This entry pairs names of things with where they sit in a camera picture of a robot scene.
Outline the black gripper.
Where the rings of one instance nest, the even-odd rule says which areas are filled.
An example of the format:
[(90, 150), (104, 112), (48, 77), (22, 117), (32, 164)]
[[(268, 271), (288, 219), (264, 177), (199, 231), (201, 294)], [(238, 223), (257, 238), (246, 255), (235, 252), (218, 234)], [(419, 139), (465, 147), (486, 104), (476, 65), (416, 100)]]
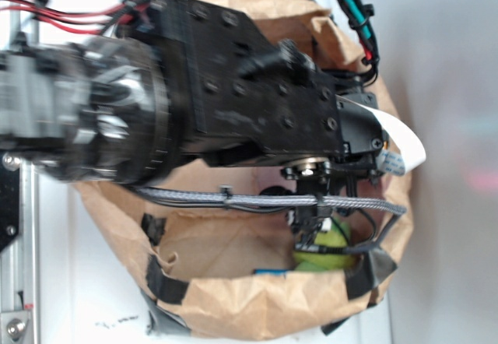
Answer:
[[(377, 223), (363, 208), (352, 204), (361, 180), (377, 181), (381, 172), (375, 158), (384, 147), (385, 132), (364, 107), (378, 108), (372, 93), (352, 93), (337, 101), (343, 157), (311, 157), (282, 169), (286, 179), (296, 181), (298, 195), (315, 195), (315, 206), (299, 206), (289, 212), (297, 251), (357, 251), (371, 247)], [(367, 238), (353, 246), (349, 234), (334, 217), (363, 217), (371, 226)]]

